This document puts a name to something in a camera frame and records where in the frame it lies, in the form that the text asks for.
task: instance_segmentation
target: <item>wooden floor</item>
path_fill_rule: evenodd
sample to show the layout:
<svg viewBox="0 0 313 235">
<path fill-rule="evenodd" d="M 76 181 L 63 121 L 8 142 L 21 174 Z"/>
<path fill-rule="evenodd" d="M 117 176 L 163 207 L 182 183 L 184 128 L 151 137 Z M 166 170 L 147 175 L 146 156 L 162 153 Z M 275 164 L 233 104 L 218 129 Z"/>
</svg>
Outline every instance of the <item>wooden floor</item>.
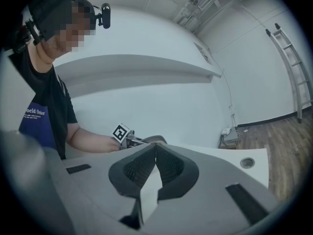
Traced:
<svg viewBox="0 0 313 235">
<path fill-rule="evenodd" d="M 237 149 L 266 148 L 269 165 L 269 190 L 279 201 L 294 194 L 304 179 L 313 158 L 313 119 L 311 111 L 276 122 L 238 128 Z"/>
</svg>

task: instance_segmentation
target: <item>man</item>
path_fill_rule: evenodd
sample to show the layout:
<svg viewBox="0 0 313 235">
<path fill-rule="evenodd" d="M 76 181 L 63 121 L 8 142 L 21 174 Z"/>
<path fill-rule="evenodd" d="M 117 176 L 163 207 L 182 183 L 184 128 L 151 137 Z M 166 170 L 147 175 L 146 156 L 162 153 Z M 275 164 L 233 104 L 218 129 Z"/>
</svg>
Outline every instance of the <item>man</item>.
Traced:
<svg viewBox="0 0 313 235">
<path fill-rule="evenodd" d="M 53 61 L 78 47 L 84 35 L 95 29 L 95 13 L 87 0 L 71 0 L 72 22 L 48 41 L 32 41 L 21 54 L 11 55 L 15 67 L 35 91 L 20 126 L 42 146 L 54 148 L 65 159 L 65 142 L 85 152 L 106 153 L 120 149 L 112 137 L 80 128 L 64 82 L 55 73 Z"/>
</svg>

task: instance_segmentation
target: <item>round hole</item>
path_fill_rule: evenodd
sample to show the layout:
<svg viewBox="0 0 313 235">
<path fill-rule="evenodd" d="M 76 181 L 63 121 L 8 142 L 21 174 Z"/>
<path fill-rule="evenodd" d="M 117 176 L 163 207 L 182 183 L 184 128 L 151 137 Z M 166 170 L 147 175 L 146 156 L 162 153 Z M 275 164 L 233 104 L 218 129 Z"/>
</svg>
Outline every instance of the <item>round hole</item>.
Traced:
<svg viewBox="0 0 313 235">
<path fill-rule="evenodd" d="M 254 167 L 255 161 L 253 158 L 244 158 L 240 161 L 240 165 L 244 169 L 250 169 Z"/>
</svg>

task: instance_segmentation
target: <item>ceiling pipe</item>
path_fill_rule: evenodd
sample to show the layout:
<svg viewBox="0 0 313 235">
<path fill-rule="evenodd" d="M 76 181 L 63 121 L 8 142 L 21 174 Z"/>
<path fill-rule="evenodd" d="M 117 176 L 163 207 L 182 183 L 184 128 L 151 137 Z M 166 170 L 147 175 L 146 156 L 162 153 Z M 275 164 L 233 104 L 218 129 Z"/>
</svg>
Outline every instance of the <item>ceiling pipe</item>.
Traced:
<svg viewBox="0 0 313 235">
<path fill-rule="evenodd" d="M 186 8 L 187 9 L 187 6 L 190 4 L 190 2 L 186 2 L 185 5 L 182 6 L 182 8 L 180 9 L 180 11 L 177 13 L 177 15 L 174 17 L 173 19 L 173 22 L 176 23 L 177 19 L 179 18 L 180 14 L 183 12 L 183 10 Z"/>
<path fill-rule="evenodd" d="M 147 10 L 147 8 L 148 8 L 148 6 L 149 6 L 150 1 L 151 1 L 151 0 L 148 0 L 148 2 L 146 3 L 146 5 L 144 6 L 144 8 L 143 8 L 143 10 L 144 10 L 144 11 L 146 11 L 146 10 Z"/>
<path fill-rule="evenodd" d="M 194 30 L 194 32 L 196 32 L 199 29 L 199 27 L 201 26 L 200 17 L 203 15 L 204 11 L 206 11 L 208 9 L 208 7 L 210 7 L 214 3 L 214 1 L 216 1 L 216 0 L 205 0 L 204 2 L 202 2 L 202 5 L 205 4 L 205 2 L 208 2 L 208 3 L 203 8 L 201 8 L 200 6 L 197 6 L 198 9 L 195 12 L 191 13 L 188 20 L 182 26 L 186 28 L 190 24 L 191 18 L 195 17 L 198 19 L 198 22 L 199 22 L 198 27 L 196 28 L 196 30 Z"/>
<path fill-rule="evenodd" d="M 222 10 L 224 10 L 227 6 L 230 6 L 232 4 L 234 0 L 229 1 L 227 4 L 225 4 L 223 7 L 221 7 L 217 12 L 215 12 L 211 17 L 209 17 L 204 23 L 202 23 L 201 25 L 199 25 L 194 31 L 193 33 L 196 35 L 199 31 L 201 31 L 206 23 L 208 21 L 210 21 L 213 17 L 215 17 L 217 14 L 219 14 Z"/>
</svg>

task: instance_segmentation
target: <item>ladder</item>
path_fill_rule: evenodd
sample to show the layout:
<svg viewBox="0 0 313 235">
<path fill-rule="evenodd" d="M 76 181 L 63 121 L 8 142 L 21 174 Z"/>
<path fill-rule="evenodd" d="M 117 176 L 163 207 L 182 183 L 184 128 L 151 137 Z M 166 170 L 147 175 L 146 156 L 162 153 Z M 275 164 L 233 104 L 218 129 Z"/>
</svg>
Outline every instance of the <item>ladder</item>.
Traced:
<svg viewBox="0 0 313 235">
<path fill-rule="evenodd" d="M 291 82 L 294 85 L 295 88 L 295 95 L 296 95 L 296 104 L 297 104 L 297 118 L 298 118 L 298 122 L 301 123 L 301 119 L 302 119 L 302 107 L 308 103 L 312 103 L 313 102 L 313 90 L 312 90 L 312 82 L 310 81 L 310 77 L 308 75 L 308 72 L 304 66 L 304 63 L 302 62 L 298 52 L 296 51 L 296 49 L 294 48 L 294 45 L 292 44 L 292 42 L 289 40 L 289 38 L 287 37 L 287 35 L 285 34 L 285 32 L 281 29 L 281 27 L 276 23 L 275 27 L 277 29 L 276 32 L 271 33 L 268 29 L 266 29 L 266 33 L 268 34 L 268 36 L 271 38 L 271 40 L 273 41 L 273 43 L 275 44 L 275 46 L 277 47 L 281 57 L 283 58 L 283 61 L 286 65 L 287 68 L 287 72 L 291 78 Z M 287 45 L 285 47 L 282 47 L 281 44 L 277 41 L 276 36 L 277 35 L 281 35 Z M 291 63 L 285 50 L 290 48 L 292 50 L 292 52 L 294 53 L 297 61 L 295 63 Z M 303 75 L 304 75 L 304 80 L 300 83 L 297 82 L 293 69 L 295 66 L 299 65 Z M 310 94 L 310 100 L 307 102 L 302 102 L 301 101 L 301 96 L 300 96 L 300 89 L 299 86 L 301 85 L 307 85 L 308 86 L 308 90 L 309 90 L 309 94 Z"/>
</svg>

